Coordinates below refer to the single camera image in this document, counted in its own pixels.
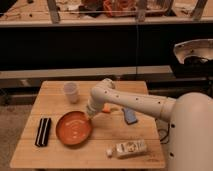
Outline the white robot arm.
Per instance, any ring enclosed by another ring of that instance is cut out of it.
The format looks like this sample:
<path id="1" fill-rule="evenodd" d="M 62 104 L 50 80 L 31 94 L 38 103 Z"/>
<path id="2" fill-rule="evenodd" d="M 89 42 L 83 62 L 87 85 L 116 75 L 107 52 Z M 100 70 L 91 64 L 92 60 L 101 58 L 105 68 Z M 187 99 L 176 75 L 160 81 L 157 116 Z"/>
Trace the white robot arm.
<path id="1" fill-rule="evenodd" d="M 213 171 L 213 98 L 198 92 L 177 99 L 117 91 L 111 79 L 90 90 L 87 114 L 105 103 L 131 108 L 170 124 L 168 171 Z"/>

